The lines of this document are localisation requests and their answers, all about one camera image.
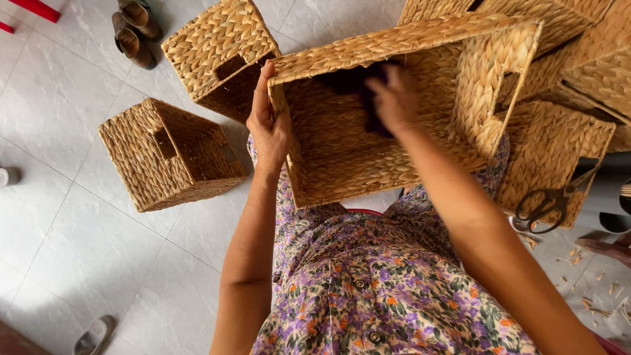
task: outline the purple floral fabric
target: purple floral fabric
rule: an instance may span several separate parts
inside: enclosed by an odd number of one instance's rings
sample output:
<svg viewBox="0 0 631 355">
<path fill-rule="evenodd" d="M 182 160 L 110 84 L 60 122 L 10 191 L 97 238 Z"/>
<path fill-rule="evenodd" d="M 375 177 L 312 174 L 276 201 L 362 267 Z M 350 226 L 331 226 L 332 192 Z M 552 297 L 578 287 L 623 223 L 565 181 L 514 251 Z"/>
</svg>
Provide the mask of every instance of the purple floral fabric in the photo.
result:
<svg viewBox="0 0 631 355">
<path fill-rule="evenodd" d="M 252 137 L 248 150 L 256 165 Z M 509 153 L 474 177 L 493 196 Z M 276 303 L 251 354 L 538 354 L 460 269 L 422 186 L 382 216 L 339 203 L 298 210 L 285 168 L 276 194 Z"/>
</svg>

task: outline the forearm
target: forearm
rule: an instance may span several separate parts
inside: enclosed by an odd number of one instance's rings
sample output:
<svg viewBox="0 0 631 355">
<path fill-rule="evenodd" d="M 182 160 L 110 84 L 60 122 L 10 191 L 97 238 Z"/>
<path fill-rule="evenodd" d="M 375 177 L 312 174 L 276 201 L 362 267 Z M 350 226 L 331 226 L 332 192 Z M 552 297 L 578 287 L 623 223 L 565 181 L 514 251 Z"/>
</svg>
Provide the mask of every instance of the forearm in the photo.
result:
<svg viewBox="0 0 631 355">
<path fill-rule="evenodd" d="M 494 222 L 505 222 L 503 213 L 480 185 L 422 129 L 409 129 L 399 135 L 423 186 L 450 232 L 472 227 L 484 229 L 495 227 Z"/>
<path fill-rule="evenodd" d="M 226 252 L 221 284 L 269 281 L 280 170 L 257 169 L 245 208 Z"/>
<path fill-rule="evenodd" d="M 602 354 L 473 177 L 422 131 L 405 133 L 401 141 L 467 273 L 519 322 L 544 354 Z"/>
</svg>

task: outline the woven basket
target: woven basket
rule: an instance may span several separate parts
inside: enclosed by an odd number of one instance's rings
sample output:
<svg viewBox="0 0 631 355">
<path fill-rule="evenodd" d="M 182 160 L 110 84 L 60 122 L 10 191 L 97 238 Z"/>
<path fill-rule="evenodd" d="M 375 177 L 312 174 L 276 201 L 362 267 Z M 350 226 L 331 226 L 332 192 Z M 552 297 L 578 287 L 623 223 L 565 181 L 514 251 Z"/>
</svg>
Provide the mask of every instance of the woven basket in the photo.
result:
<svg viewBox="0 0 631 355">
<path fill-rule="evenodd" d="M 565 83 L 631 117 L 631 0 L 616 0 L 566 51 Z"/>
<path fill-rule="evenodd" d="M 620 123 L 631 124 L 629 117 L 607 107 L 602 102 L 597 102 L 585 93 L 578 92 L 576 89 L 567 86 L 567 83 L 562 80 L 561 71 L 572 53 L 569 49 L 569 46 L 572 44 L 573 42 L 563 49 L 540 57 L 531 63 L 528 75 L 517 98 L 517 103 L 521 104 L 535 100 L 549 101 L 581 111 L 603 121 L 616 121 L 618 119 Z M 512 103 L 515 94 L 514 89 L 518 80 L 519 77 L 516 75 L 507 75 L 505 77 L 505 85 L 502 87 L 498 98 L 498 101 L 502 102 L 502 106 L 505 109 Z"/>
<path fill-rule="evenodd" d="M 631 126 L 617 126 L 607 153 L 631 152 Z"/>
<path fill-rule="evenodd" d="M 479 12 L 527 15 L 544 20 L 540 56 L 600 21 L 613 0 L 484 0 Z"/>
<path fill-rule="evenodd" d="M 275 59 L 268 81 L 275 114 L 290 110 L 288 173 L 296 206 L 308 207 L 418 183 L 396 140 L 365 132 L 356 95 L 335 95 L 313 76 L 393 58 L 416 79 L 418 119 L 469 170 L 486 165 L 507 118 L 493 115 L 505 72 L 525 73 L 537 19 L 463 13 L 339 40 Z"/>
<path fill-rule="evenodd" d="M 475 0 L 407 0 L 399 18 L 399 26 L 412 21 L 463 13 Z"/>
<path fill-rule="evenodd" d="M 602 160 L 614 129 L 615 123 L 600 121 L 551 102 L 533 101 L 515 107 L 506 127 L 510 159 L 497 197 L 500 207 L 514 215 L 528 192 L 565 186 L 571 180 L 579 157 Z M 572 195 L 561 227 L 574 225 L 587 192 L 589 186 L 584 193 L 579 191 Z M 532 212 L 539 203 L 541 199 L 530 199 L 524 205 L 524 214 Z M 557 212 L 540 222 L 554 224 L 559 218 Z"/>
<path fill-rule="evenodd" d="M 211 198 L 247 177 L 221 126 L 160 100 L 108 119 L 98 134 L 138 212 Z"/>
<path fill-rule="evenodd" d="M 281 55 L 251 0 L 223 0 L 162 43 L 195 103 L 245 123 L 265 60 Z"/>
</svg>

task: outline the woman's left hand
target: woman's left hand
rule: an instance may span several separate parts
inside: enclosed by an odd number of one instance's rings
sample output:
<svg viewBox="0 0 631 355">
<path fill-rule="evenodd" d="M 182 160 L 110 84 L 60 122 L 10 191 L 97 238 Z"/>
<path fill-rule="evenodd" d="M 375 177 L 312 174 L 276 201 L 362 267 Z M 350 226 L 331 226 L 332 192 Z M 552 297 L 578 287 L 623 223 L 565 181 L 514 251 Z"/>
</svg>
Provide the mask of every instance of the woman's left hand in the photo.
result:
<svg viewBox="0 0 631 355">
<path fill-rule="evenodd" d="M 252 132 L 257 152 L 257 170 L 280 173 L 292 146 L 292 120 L 289 112 L 278 114 L 273 120 L 268 98 L 268 80 L 274 76 L 274 63 L 267 60 L 261 68 L 259 83 L 254 91 L 252 112 L 246 125 Z"/>
</svg>

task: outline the white slipper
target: white slipper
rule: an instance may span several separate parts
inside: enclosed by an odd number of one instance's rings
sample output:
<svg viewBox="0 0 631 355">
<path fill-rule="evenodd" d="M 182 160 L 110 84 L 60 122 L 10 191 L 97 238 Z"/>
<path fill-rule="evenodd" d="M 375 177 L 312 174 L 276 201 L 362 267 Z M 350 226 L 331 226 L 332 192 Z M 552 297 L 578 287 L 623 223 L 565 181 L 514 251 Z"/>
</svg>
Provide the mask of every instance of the white slipper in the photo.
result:
<svg viewBox="0 0 631 355">
<path fill-rule="evenodd" d="M 96 319 L 87 332 L 74 344 L 73 355 L 99 355 L 103 343 L 114 330 L 114 319 L 102 316 Z"/>
</svg>

